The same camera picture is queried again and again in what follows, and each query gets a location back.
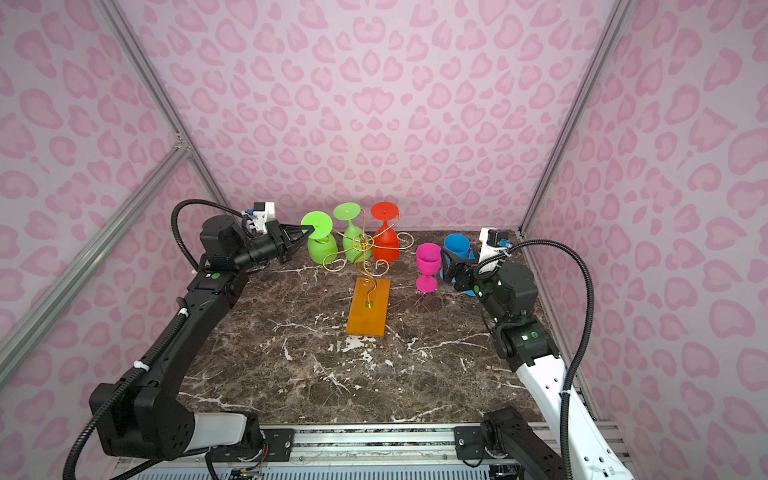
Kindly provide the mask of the magenta wine glass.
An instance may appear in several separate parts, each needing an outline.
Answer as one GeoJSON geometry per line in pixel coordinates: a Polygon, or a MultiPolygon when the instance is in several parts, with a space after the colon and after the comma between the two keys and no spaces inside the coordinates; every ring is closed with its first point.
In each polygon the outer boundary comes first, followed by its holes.
{"type": "Polygon", "coordinates": [[[417,269],[420,273],[416,287],[421,293],[437,289],[435,275],[442,267],[441,247],[434,243],[423,243],[416,250],[417,269]]]}

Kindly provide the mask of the blue wine glass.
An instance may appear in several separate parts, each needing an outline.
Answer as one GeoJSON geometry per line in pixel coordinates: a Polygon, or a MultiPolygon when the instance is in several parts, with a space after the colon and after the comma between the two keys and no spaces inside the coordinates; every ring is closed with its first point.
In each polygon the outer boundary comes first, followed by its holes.
{"type": "Polygon", "coordinates": [[[466,260],[468,252],[472,247],[470,240],[466,236],[454,233],[444,239],[442,248],[446,248],[453,253],[453,261],[454,259],[466,260]]]}
{"type": "Polygon", "coordinates": [[[473,248],[469,250],[466,261],[468,263],[468,267],[466,268],[466,272],[464,276],[464,283],[465,283],[465,286],[467,287],[465,294],[471,297],[475,297],[476,296],[476,292],[475,292],[476,280],[474,279],[474,274],[471,272],[471,269],[476,266],[476,264],[478,263],[478,259],[477,259],[477,253],[473,248]]]}

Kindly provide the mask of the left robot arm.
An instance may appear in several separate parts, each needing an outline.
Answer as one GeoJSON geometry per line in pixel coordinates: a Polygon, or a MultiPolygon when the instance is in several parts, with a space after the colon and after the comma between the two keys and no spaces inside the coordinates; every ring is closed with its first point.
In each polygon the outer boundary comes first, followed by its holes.
{"type": "Polygon", "coordinates": [[[250,270],[272,260],[287,262],[314,231],[277,220],[265,227],[265,234],[251,238],[231,216],[203,223],[204,255],[175,318],[119,381],[100,384],[89,399],[107,455],[170,461],[218,448],[230,457],[261,452],[256,415],[194,413],[177,395],[206,339],[240,298],[250,270]]]}

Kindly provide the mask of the blue front wine glass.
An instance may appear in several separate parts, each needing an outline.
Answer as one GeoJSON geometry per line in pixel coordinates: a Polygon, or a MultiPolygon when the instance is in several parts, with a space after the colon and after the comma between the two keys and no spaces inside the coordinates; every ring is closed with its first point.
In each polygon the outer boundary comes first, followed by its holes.
{"type": "Polygon", "coordinates": [[[465,283],[465,286],[467,287],[465,294],[471,297],[475,297],[476,296],[476,292],[475,292],[476,280],[474,279],[474,274],[471,272],[471,269],[476,266],[476,264],[478,263],[478,259],[477,259],[477,253],[473,248],[469,250],[466,261],[468,263],[468,267],[466,268],[466,272],[464,276],[464,283],[465,283]]]}

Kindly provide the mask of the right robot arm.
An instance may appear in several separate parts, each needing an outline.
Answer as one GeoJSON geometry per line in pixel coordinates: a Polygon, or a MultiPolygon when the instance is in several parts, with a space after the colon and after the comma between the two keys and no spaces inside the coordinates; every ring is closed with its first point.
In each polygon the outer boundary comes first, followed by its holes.
{"type": "Polygon", "coordinates": [[[557,440],[550,447],[512,407],[484,414],[482,451],[511,458],[524,479],[631,479],[633,473],[614,453],[574,389],[574,380],[592,334],[595,292],[589,269],[572,248],[535,239],[509,245],[484,260],[462,260],[440,251],[445,281],[459,292],[473,291],[497,356],[517,375],[537,404],[557,440]],[[583,332],[576,353],[565,361],[555,340],[535,314],[538,287],[532,270],[512,260],[512,253],[531,245],[556,248],[581,271],[586,289],[583,332]]]}

